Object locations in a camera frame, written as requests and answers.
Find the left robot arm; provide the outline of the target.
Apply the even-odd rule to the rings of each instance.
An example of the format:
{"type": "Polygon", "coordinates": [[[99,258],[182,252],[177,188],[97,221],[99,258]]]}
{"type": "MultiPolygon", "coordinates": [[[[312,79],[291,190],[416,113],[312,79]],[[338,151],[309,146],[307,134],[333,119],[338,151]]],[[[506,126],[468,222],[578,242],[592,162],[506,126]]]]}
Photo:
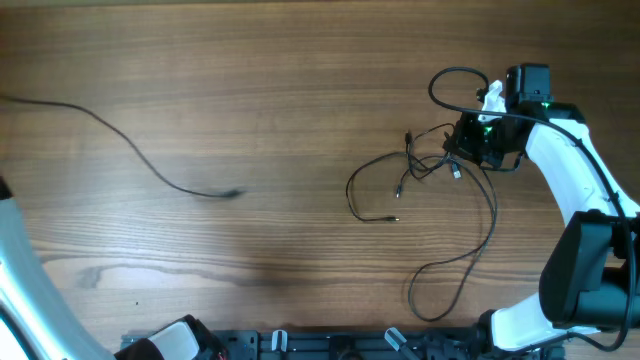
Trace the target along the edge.
{"type": "Polygon", "coordinates": [[[1,316],[29,359],[225,359],[202,322],[186,315],[115,353],[77,320],[33,252],[21,210],[1,183],[1,316]]]}

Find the black cable white plug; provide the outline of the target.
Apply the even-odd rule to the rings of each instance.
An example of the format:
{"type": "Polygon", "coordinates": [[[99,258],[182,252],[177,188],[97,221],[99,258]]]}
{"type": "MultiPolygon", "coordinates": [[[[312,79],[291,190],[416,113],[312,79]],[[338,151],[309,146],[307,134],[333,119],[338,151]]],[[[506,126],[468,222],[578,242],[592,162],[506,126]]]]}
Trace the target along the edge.
{"type": "Polygon", "coordinates": [[[398,150],[379,155],[358,166],[346,180],[344,190],[351,215],[362,223],[398,222],[396,215],[366,214],[365,193],[389,192],[392,198],[399,199],[408,178],[422,181],[445,166],[451,158],[448,152],[440,150],[432,154],[418,154],[417,145],[432,135],[446,137],[454,127],[453,123],[445,122],[422,131],[406,130],[398,150]]]}

